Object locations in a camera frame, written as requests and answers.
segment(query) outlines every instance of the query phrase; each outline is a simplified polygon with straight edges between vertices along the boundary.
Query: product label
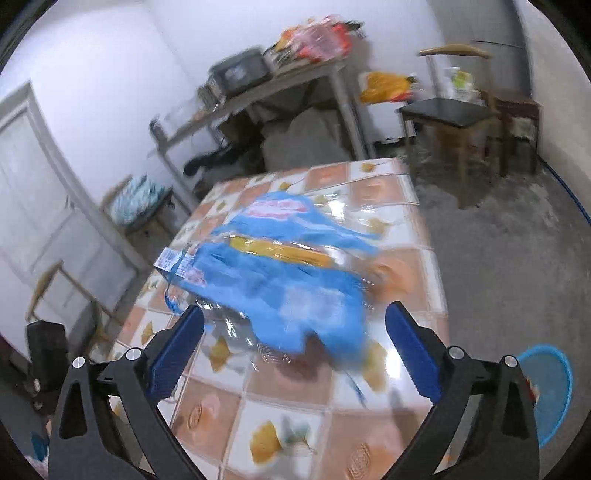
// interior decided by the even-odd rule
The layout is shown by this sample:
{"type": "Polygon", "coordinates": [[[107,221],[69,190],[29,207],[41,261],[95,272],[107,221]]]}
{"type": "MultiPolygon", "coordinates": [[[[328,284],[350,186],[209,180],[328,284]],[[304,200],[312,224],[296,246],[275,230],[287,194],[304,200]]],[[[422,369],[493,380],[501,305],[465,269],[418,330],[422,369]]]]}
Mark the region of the product label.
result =
{"type": "MultiPolygon", "coordinates": [[[[182,252],[178,252],[172,248],[167,247],[162,250],[162,253],[154,263],[154,266],[160,270],[164,270],[165,272],[170,272],[173,269],[174,264],[178,262],[179,258],[181,258],[181,254],[182,252]]],[[[185,278],[187,268],[192,262],[193,255],[185,255],[178,266],[176,275],[181,278],[185,278]]]]}
{"type": "Polygon", "coordinates": [[[287,220],[292,215],[306,213],[307,211],[306,204],[299,200],[259,200],[246,208],[242,214],[256,218],[287,220]]]}

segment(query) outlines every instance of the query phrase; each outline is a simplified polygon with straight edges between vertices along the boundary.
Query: barcode label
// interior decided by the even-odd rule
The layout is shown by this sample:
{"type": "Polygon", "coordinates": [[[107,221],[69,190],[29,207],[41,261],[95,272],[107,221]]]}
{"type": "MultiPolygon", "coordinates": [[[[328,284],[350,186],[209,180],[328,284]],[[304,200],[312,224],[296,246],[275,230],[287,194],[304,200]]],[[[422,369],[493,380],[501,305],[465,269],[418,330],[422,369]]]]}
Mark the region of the barcode label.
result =
{"type": "MultiPolygon", "coordinates": [[[[174,264],[178,262],[179,258],[181,258],[181,252],[167,247],[162,251],[162,253],[158,257],[158,260],[156,260],[156,262],[154,263],[154,266],[156,268],[159,268],[160,270],[164,270],[165,272],[170,272],[174,264]]],[[[178,266],[176,275],[184,278],[185,273],[187,272],[187,269],[191,265],[192,261],[193,255],[185,255],[181,260],[180,265],[178,266]]]]}

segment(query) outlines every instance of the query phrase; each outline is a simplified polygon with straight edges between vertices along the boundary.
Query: table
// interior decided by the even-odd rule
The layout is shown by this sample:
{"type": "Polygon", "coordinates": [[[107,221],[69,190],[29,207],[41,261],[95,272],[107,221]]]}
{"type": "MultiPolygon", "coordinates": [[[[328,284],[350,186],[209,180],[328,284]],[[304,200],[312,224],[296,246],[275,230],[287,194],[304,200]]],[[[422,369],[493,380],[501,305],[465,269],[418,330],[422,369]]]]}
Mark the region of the table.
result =
{"type": "MultiPolygon", "coordinates": [[[[256,352],[226,351],[206,333],[172,397],[158,408],[197,467],[214,480],[246,478],[380,479],[430,409],[420,397],[384,326],[386,305],[401,300],[417,323],[448,344],[437,259],[407,171],[397,158],[330,164],[217,184],[171,244],[201,240],[266,192],[346,195],[353,210],[386,225],[381,261],[400,273],[400,289],[369,314],[366,359],[358,371],[335,369],[321,345],[290,364],[256,352]],[[365,396],[362,405],[354,387],[365,396]]],[[[153,273],[111,352],[143,348],[177,320],[164,303],[166,283],[153,273]]],[[[118,398],[112,399],[122,414],[118,398]]]]}
{"type": "Polygon", "coordinates": [[[328,77],[330,81],[330,85],[335,94],[343,118],[343,123],[351,141],[355,159],[363,160],[368,157],[374,158],[375,149],[369,137],[369,126],[362,122],[363,116],[360,114],[360,110],[363,107],[359,100],[359,86],[356,82],[346,81],[346,76],[343,74],[346,67],[347,59],[334,59],[290,70],[289,72],[275,76],[271,80],[227,100],[225,103],[207,112],[205,115],[183,125],[170,138],[161,139],[158,135],[155,135],[152,132],[152,136],[158,145],[157,153],[164,163],[164,166],[178,181],[179,185],[185,192],[184,201],[192,207],[192,203],[194,203],[193,192],[191,191],[191,186],[187,183],[187,178],[183,177],[169,158],[167,152],[171,148],[200,129],[210,125],[216,120],[224,118],[230,113],[239,112],[249,105],[268,98],[275,93],[297,85],[302,85],[303,83],[312,82],[322,77],[328,77]]]}

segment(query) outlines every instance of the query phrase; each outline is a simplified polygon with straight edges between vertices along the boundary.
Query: yellow plastic bag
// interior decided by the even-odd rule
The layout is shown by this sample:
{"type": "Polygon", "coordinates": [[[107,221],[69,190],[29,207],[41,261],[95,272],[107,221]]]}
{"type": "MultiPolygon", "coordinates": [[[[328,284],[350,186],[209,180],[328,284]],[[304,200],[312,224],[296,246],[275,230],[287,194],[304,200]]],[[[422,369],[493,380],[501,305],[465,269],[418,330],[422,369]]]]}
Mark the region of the yellow plastic bag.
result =
{"type": "Polygon", "coordinates": [[[410,82],[403,75],[386,72],[367,74],[367,87],[361,92],[363,103],[382,103],[406,99],[410,92],[410,82]]]}

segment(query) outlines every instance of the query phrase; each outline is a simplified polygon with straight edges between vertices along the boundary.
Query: plastic bag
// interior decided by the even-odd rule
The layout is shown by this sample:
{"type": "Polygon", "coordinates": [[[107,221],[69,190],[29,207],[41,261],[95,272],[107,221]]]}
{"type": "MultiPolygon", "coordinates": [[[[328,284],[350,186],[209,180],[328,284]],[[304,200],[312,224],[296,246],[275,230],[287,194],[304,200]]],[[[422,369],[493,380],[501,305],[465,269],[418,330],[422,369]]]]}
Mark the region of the plastic bag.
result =
{"type": "Polygon", "coordinates": [[[351,43],[348,30],[336,15],[329,15],[319,22],[310,21],[306,26],[289,29],[287,45],[300,58],[326,61],[349,54],[351,43]]]}
{"type": "Polygon", "coordinates": [[[363,103],[400,102],[410,96],[411,82],[403,75],[369,72],[362,81],[365,88],[359,98],[363,103]]]}
{"type": "Polygon", "coordinates": [[[314,333],[333,356],[351,358],[363,347],[373,239],[334,223],[307,197],[274,192],[184,256],[163,252],[156,266],[211,302],[204,312],[219,305],[240,312],[267,348],[302,353],[314,333]]]}

